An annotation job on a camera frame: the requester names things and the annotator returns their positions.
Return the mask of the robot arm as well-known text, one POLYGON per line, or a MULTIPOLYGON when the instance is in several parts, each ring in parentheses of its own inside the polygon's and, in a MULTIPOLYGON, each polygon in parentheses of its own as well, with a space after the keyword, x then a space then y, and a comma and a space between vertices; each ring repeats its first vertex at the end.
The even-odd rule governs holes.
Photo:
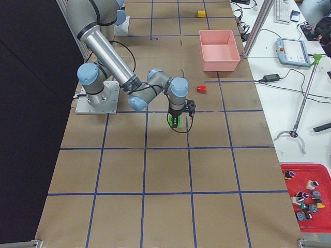
POLYGON ((77 77, 91 105, 105 101, 110 92, 104 81, 114 76, 135 111, 148 107, 161 92, 164 93, 168 99, 167 123, 172 130, 179 126, 183 112, 194 116, 195 102, 187 99, 189 84, 185 78, 171 77, 154 68, 148 73, 147 82, 142 83, 101 31, 103 26, 125 22, 123 1, 68 1, 66 16, 74 36, 97 57, 96 62, 85 63, 77 70, 77 77))

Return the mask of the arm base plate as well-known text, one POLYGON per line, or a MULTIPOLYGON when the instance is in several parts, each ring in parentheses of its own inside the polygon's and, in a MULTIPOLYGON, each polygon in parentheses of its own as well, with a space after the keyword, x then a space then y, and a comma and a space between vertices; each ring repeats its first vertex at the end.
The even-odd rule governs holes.
POLYGON ((120 86, 117 81, 104 81, 104 89, 97 95, 87 94, 81 88, 76 114, 116 114, 120 86))
POLYGON ((128 36, 129 35, 130 16, 126 16, 126 20, 120 25, 114 25, 115 36, 128 36))

